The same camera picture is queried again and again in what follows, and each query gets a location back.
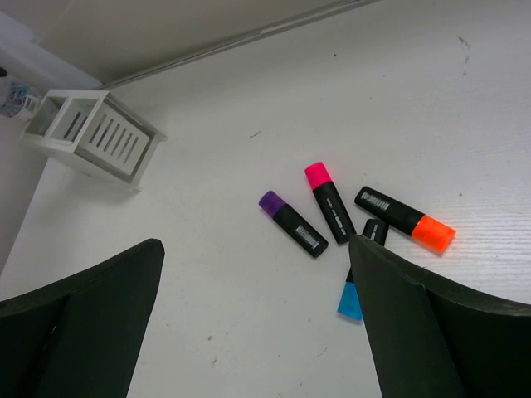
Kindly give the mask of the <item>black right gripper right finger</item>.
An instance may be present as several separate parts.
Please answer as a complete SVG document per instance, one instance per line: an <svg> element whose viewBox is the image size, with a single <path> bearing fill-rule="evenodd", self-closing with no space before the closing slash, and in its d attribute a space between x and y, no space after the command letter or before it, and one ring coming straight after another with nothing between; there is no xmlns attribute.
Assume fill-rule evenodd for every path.
<svg viewBox="0 0 531 398"><path fill-rule="evenodd" d="M528 397L530 307L458 284L370 239L349 243L384 397Z"/></svg>

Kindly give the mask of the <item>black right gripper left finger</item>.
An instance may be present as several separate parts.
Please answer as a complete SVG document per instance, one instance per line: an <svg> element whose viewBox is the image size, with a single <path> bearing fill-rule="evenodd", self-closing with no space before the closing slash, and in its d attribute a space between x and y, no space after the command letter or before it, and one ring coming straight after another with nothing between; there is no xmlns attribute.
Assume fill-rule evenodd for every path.
<svg viewBox="0 0 531 398"><path fill-rule="evenodd" d="M1 302L3 397L125 397L165 250L148 239Z"/></svg>

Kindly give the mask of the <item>orange cap highlighter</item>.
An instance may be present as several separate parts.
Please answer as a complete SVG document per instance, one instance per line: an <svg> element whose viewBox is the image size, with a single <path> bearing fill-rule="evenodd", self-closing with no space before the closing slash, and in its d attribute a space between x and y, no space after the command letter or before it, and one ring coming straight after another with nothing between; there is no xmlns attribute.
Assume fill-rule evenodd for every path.
<svg viewBox="0 0 531 398"><path fill-rule="evenodd" d="M362 187L353 201L438 255L443 254L455 238L454 228L371 187Z"/></svg>

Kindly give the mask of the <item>blue cap highlighter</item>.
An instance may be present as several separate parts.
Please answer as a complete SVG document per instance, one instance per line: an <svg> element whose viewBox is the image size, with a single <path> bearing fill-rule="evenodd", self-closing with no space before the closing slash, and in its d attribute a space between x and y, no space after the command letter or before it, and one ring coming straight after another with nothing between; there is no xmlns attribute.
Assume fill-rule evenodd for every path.
<svg viewBox="0 0 531 398"><path fill-rule="evenodd" d="M362 235L376 242L377 244L384 246L389 225L385 221L378 219L368 219L364 225ZM363 314L361 304L358 298L358 291L353 281L352 271L349 270L343 292L339 300L337 313L342 317L349 318L356 323L363 321Z"/></svg>

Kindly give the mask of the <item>purple cap highlighter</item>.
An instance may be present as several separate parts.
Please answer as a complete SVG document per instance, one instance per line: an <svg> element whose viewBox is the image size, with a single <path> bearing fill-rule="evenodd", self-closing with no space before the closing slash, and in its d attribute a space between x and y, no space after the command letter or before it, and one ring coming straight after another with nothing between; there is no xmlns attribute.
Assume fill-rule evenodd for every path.
<svg viewBox="0 0 531 398"><path fill-rule="evenodd" d="M328 248L328 241L275 192L266 192L259 200L258 205L279 228L312 258L318 258Z"/></svg>

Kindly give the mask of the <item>pink cap highlighter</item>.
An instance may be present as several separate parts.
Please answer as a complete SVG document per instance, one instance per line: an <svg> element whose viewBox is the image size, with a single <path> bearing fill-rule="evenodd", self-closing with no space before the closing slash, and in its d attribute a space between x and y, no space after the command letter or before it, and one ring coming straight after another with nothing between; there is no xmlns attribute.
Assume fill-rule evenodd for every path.
<svg viewBox="0 0 531 398"><path fill-rule="evenodd" d="M338 245L349 243L356 230L327 168L322 162L313 163L304 174L335 241Z"/></svg>

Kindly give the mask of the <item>clear jar of paper clips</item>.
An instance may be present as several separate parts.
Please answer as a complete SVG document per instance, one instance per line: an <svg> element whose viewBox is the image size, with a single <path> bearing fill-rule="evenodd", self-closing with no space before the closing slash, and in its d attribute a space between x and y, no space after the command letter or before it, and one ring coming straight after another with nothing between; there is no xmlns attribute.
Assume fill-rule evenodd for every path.
<svg viewBox="0 0 531 398"><path fill-rule="evenodd" d="M32 86L12 77L1 78L1 116L27 122L38 111L40 93Z"/></svg>

